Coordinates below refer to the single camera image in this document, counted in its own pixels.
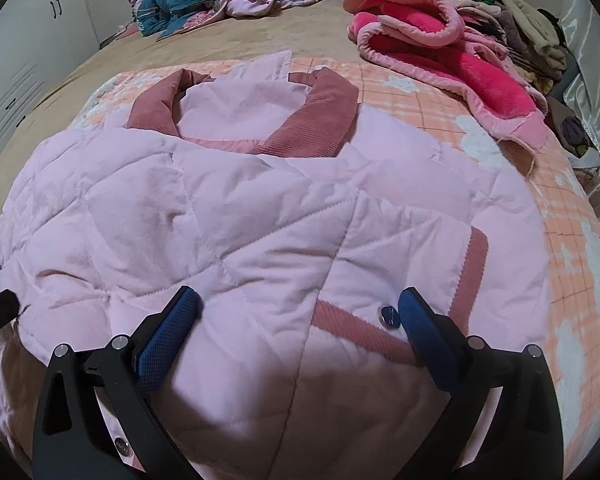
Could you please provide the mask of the pink quilted jacket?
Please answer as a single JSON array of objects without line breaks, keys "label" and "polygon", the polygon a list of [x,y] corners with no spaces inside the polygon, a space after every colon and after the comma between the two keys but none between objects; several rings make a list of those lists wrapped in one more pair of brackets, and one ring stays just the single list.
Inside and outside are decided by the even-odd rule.
[{"label": "pink quilted jacket", "polygon": [[172,92],[45,139],[15,177],[0,441],[20,463],[55,347],[102,347],[182,286],[201,318],[151,402],[210,478],[392,477],[446,402],[379,316],[403,289],[496,348],[544,339],[548,255],[522,175],[289,63],[179,70]]}]

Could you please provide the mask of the pile of assorted clothes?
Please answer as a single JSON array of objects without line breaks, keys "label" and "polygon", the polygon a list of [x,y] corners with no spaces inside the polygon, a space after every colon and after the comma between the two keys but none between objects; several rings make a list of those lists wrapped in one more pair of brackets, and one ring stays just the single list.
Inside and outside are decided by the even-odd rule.
[{"label": "pile of assorted clothes", "polygon": [[500,32],[492,36],[506,45],[522,78],[546,97],[547,125],[554,131],[573,169],[600,169],[600,152],[581,119],[564,100],[564,92],[580,73],[578,62],[567,48],[558,18],[526,0],[470,0],[498,6],[493,14]]}]

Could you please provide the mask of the orange white plaid blanket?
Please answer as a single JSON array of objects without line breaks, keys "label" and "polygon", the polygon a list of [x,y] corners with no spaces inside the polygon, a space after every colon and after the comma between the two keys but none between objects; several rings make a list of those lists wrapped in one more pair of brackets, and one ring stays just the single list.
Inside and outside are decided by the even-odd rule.
[{"label": "orange white plaid blanket", "polygon": [[[223,76],[238,65],[213,63],[209,70],[215,77]],[[466,107],[443,91],[384,68],[290,56],[291,73],[307,75],[322,68],[353,84],[361,103],[479,162],[510,164]],[[115,76],[84,108],[76,122],[78,129],[94,128],[109,114],[130,106],[157,78],[156,70]],[[545,337],[539,344],[547,352],[554,375],[566,465],[574,468],[600,436],[600,224],[555,142],[542,148],[531,176],[522,177],[544,226],[550,307]]]}]

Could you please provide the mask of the white wardrobe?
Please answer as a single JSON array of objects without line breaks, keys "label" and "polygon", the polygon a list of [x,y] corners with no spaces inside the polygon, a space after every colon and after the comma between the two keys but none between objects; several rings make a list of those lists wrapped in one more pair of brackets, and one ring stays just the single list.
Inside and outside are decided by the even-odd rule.
[{"label": "white wardrobe", "polygon": [[86,0],[6,0],[0,10],[0,154],[47,91],[99,49]]}]

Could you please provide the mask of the hot pink fleece garment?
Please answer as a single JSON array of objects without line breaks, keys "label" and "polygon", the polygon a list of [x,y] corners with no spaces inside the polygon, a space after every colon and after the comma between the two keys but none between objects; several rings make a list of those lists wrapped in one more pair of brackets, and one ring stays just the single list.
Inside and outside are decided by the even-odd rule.
[{"label": "hot pink fleece garment", "polygon": [[491,136],[528,151],[550,130],[547,102],[506,47],[467,26],[452,0],[343,0],[348,36],[364,60],[460,96]]}]

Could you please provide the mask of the beige bed sheet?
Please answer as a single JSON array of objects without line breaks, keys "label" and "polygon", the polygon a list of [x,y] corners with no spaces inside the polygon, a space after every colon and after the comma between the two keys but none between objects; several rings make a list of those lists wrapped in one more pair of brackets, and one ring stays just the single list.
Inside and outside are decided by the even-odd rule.
[{"label": "beige bed sheet", "polygon": [[210,61],[242,60],[280,50],[302,58],[357,61],[347,37],[350,15],[339,0],[322,0],[254,20],[226,20],[157,41],[140,34],[98,51],[23,119],[0,154],[0,212],[12,181],[36,146],[64,130],[102,84],[129,70]]}]

